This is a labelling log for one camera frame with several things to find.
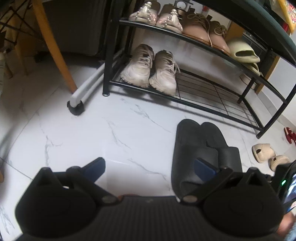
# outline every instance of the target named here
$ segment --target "wooden chair leg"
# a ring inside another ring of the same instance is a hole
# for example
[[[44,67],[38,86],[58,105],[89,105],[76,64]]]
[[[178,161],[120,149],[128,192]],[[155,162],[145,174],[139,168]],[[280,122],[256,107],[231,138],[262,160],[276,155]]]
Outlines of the wooden chair leg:
[[[13,77],[13,73],[11,72],[9,66],[7,65],[7,63],[5,63],[5,68],[4,68],[5,74],[7,76],[8,79]]]
[[[68,67],[61,54],[61,51],[59,50],[59,47],[54,39],[52,30],[49,26],[49,22],[42,5],[42,1],[32,0],[32,4],[39,28],[46,42],[46,45],[50,51],[50,54],[52,55],[52,58],[54,59],[58,69],[64,77],[68,88],[72,93],[74,93],[77,89],[77,86],[68,70]]]
[[[19,26],[17,26],[17,20],[16,20],[16,18],[17,18],[16,15],[14,15],[14,16],[11,18],[10,23],[11,23],[12,26],[18,28]],[[16,41],[16,38],[17,38],[17,31],[12,30],[12,39],[13,39],[13,41]],[[15,52],[16,52],[16,54],[17,54],[17,57],[18,57],[18,59],[19,59],[19,61],[20,61],[20,64],[21,64],[21,66],[22,66],[22,69],[23,69],[25,75],[28,75],[28,70],[27,70],[27,67],[26,67],[26,65],[25,65],[25,61],[24,61],[24,58],[23,58],[23,56],[22,56],[21,46],[20,46],[19,43],[17,43],[17,44],[15,45]]]

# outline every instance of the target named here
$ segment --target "screw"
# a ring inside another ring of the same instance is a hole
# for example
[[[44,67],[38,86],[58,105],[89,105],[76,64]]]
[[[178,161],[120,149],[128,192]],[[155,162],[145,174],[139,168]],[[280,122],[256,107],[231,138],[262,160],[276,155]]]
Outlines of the screw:
[[[193,196],[193,195],[187,195],[187,196],[183,197],[183,201],[187,202],[187,203],[194,203],[197,201],[197,197]]]
[[[104,196],[102,197],[102,201],[103,203],[111,204],[111,203],[115,203],[117,201],[117,198],[114,196]]]

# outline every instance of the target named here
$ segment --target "ribbed black surface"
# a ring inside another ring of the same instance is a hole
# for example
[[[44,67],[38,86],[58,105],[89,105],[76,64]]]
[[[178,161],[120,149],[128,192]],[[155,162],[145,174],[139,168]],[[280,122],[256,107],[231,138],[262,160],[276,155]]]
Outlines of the ribbed black surface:
[[[23,235],[18,240],[43,239]],[[233,237],[216,230],[203,218],[199,209],[181,205],[175,197],[125,197],[117,206],[102,208],[94,222],[87,228],[58,240],[247,241],[248,239]],[[273,234],[252,240],[281,239]]]

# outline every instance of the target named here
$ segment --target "white wall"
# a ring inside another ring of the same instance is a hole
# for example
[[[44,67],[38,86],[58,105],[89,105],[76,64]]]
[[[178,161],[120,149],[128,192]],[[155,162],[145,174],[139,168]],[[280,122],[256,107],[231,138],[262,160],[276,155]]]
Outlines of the white wall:
[[[296,31],[291,39],[296,44]],[[280,59],[268,81],[286,98],[296,83],[296,68]],[[281,106],[282,101],[268,88],[264,87],[262,91],[277,109]],[[284,110],[283,116],[296,126],[296,96]]]

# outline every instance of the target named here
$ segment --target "beige slipper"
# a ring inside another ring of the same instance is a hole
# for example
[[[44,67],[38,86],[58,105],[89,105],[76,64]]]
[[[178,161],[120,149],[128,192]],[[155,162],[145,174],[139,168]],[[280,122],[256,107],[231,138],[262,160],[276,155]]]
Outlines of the beige slipper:
[[[250,45],[239,38],[232,39],[227,42],[230,49],[230,55],[235,60],[242,63],[258,63],[260,58]]]
[[[256,75],[262,75],[256,63],[243,63],[243,65],[246,66],[249,70],[252,70]]]
[[[252,146],[252,152],[255,157],[255,159],[259,163],[263,163],[267,161],[270,158],[273,158],[276,156],[274,150],[270,147],[270,144],[256,144]]]
[[[270,169],[275,172],[276,167],[278,165],[282,165],[286,163],[290,163],[290,159],[288,157],[286,157],[285,155],[276,156],[270,159]]]

